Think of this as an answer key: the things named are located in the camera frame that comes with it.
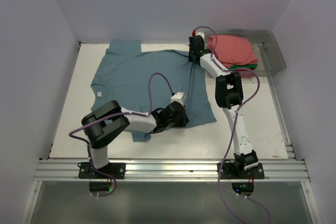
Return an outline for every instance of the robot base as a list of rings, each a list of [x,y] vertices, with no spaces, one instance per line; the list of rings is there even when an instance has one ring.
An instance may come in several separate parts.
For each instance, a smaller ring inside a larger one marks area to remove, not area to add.
[[[254,179],[264,179],[264,169],[263,165],[259,163],[257,166],[247,169],[245,171],[238,172],[238,170],[235,168],[234,163],[227,163],[225,161],[223,165],[223,171],[221,172],[221,179],[250,179],[252,174],[254,175]],[[217,164],[217,170],[219,172],[221,164]]]
[[[105,175],[96,173],[89,162],[82,162],[77,165],[79,167],[78,178],[82,179],[106,179]],[[99,171],[107,174],[111,174],[115,179],[124,179],[125,176],[125,163],[109,163],[106,166],[99,169]]]

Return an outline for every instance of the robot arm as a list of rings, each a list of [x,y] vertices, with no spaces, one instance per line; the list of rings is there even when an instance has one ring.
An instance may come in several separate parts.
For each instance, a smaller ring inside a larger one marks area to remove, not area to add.
[[[189,61],[200,65],[216,79],[216,103],[223,108],[230,128],[233,130],[236,111],[243,102],[243,87],[240,74],[238,72],[229,72],[216,57],[211,57],[209,50],[205,49],[203,36],[192,36],[189,38],[189,42]],[[239,117],[237,118],[233,143],[235,162],[240,171],[258,165],[258,158],[247,136],[241,110],[239,110]]]
[[[185,98],[184,92],[178,92],[171,97],[171,103],[166,108],[156,109],[150,115],[127,110],[119,106],[117,101],[110,101],[85,116],[82,119],[83,126],[107,115],[118,114],[109,122],[104,121],[84,129],[95,168],[100,169],[109,164],[108,145],[124,130],[155,134],[170,126],[184,127],[189,122],[185,113]]]

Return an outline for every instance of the purple cable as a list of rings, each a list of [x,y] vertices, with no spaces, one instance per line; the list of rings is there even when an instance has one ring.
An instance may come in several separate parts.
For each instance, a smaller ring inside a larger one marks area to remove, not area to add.
[[[169,81],[168,81],[168,79],[167,79],[166,76],[164,76],[164,75],[161,74],[161,73],[154,73],[154,74],[152,74],[152,75],[149,77],[149,80],[148,80],[148,96],[149,96],[149,107],[150,107],[149,112],[148,112],[149,115],[152,114],[152,110],[153,110],[152,94],[151,94],[151,81],[152,81],[153,76],[156,76],[157,74],[158,74],[159,76],[162,76],[162,77],[166,80],[166,82],[167,82],[167,84],[168,84],[168,86],[169,86],[169,89],[170,89],[170,93],[171,93],[171,94],[174,93],[174,92],[173,92],[173,89],[172,89],[172,86],[170,86],[170,83],[169,83]]]
[[[229,146],[228,146],[228,148],[227,148],[227,150],[226,150],[226,152],[225,152],[225,155],[224,155],[224,157],[223,157],[223,159],[222,159],[222,162],[221,162],[221,164],[220,164],[219,171],[218,171],[218,180],[217,180],[217,187],[218,187],[218,191],[219,191],[219,196],[220,196],[222,202],[224,203],[225,207],[227,208],[227,210],[229,210],[229,212],[230,212],[233,216],[235,216],[238,220],[240,220],[241,222],[243,222],[243,223],[245,223],[245,224],[249,224],[249,222],[245,221],[242,217],[240,217],[238,214],[236,214],[236,213],[232,210],[232,208],[228,205],[228,203],[226,202],[226,200],[225,200],[225,198],[224,198],[224,196],[223,196],[223,192],[222,192],[221,185],[220,185],[220,184],[221,184],[221,181],[220,181],[220,174],[222,173],[222,168],[223,168],[225,159],[226,159],[227,154],[228,154],[228,152],[229,152],[229,150],[230,150],[230,147],[231,147],[231,145],[232,145],[232,141],[233,141],[233,137],[234,137],[234,134],[235,134],[236,125],[237,125],[238,111],[239,111],[239,110],[240,110],[240,109],[241,109],[241,108],[242,108],[248,101],[250,101],[253,97],[256,96],[256,94],[258,93],[259,88],[260,88],[260,79],[259,79],[259,77],[256,75],[256,73],[254,73],[254,71],[252,71],[251,69],[248,69],[248,68],[236,68],[236,69],[234,69],[234,70],[225,70],[225,69],[223,69],[221,66],[219,66],[219,65],[217,64],[217,62],[216,62],[215,60],[213,60],[213,51],[215,51],[215,49],[216,49],[216,47],[217,47],[217,41],[218,41],[218,40],[217,40],[217,34],[216,34],[216,32],[215,32],[213,29],[211,29],[210,27],[207,27],[207,26],[199,26],[199,27],[197,27],[195,30],[197,30],[197,29],[199,29],[199,28],[207,28],[207,29],[209,29],[209,30],[215,35],[216,41],[215,41],[214,48],[213,48],[213,50],[211,51],[211,60],[212,60],[212,62],[213,62],[213,63],[214,63],[214,64],[215,64],[221,71],[223,71],[223,72],[249,71],[249,72],[251,72],[251,73],[256,77],[256,79],[257,79],[257,89],[256,89],[256,91],[255,91],[255,92],[254,92],[248,99],[246,99],[246,101],[244,101],[244,102],[238,107],[238,109],[237,109],[237,111],[236,111],[236,114],[235,114],[235,120],[234,120],[234,124],[233,124],[233,127],[232,127],[232,132],[231,132],[231,137],[230,137]],[[264,204],[262,204],[261,202],[255,200],[255,199],[253,199],[253,198],[248,197],[247,199],[249,199],[249,200],[251,200],[251,201],[257,203],[257,204],[260,205],[262,208],[264,208],[264,210],[266,211],[266,213],[267,213],[267,215],[268,215],[267,224],[270,224],[270,223],[271,223],[271,214],[270,214],[270,211],[267,209],[267,207],[266,207]]]
[[[95,168],[95,166],[94,166],[94,164],[93,164],[93,161],[92,161],[92,158],[91,158],[90,142],[87,141],[85,138],[80,137],[80,136],[75,136],[74,134],[77,133],[77,132],[79,132],[79,131],[82,131],[82,130],[88,128],[88,127],[91,127],[91,126],[93,126],[93,125],[95,125],[95,124],[97,124],[97,123],[100,123],[100,122],[103,122],[103,121],[105,121],[105,120],[111,119],[111,118],[113,118],[113,117],[115,117],[115,116],[128,115],[128,114],[130,114],[130,113],[129,113],[129,112],[123,112],[123,113],[116,113],[116,114],[112,114],[112,115],[107,115],[107,116],[104,116],[103,118],[98,119],[98,120],[96,120],[96,121],[94,121],[94,122],[92,122],[92,123],[88,123],[88,124],[86,124],[86,125],[84,125],[84,126],[82,126],[82,127],[79,127],[79,128],[77,128],[77,129],[75,129],[75,130],[73,130],[73,131],[71,131],[71,132],[69,133],[69,136],[70,136],[70,137],[75,138],[75,139],[78,139],[78,140],[82,140],[82,141],[84,141],[84,142],[87,144],[87,146],[88,146],[88,155],[89,155],[90,165],[91,165],[92,169],[93,169],[96,173],[98,173],[98,174],[100,174],[100,175],[103,175],[103,176],[106,176],[106,177],[108,177],[108,178],[110,178],[110,179],[112,179],[112,180],[114,181],[114,187],[113,187],[112,191],[110,191],[110,192],[107,193],[107,194],[102,194],[102,195],[100,195],[100,194],[96,194],[96,196],[98,196],[98,197],[105,197],[105,196],[109,196],[109,195],[111,195],[111,194],[115,191],[115,189],[117,188],[117,181],[116,181],[115,177],[113,177],[112,175],[107,174],[107,173],[103,173],[103,172],[99,171],[97,168]]]

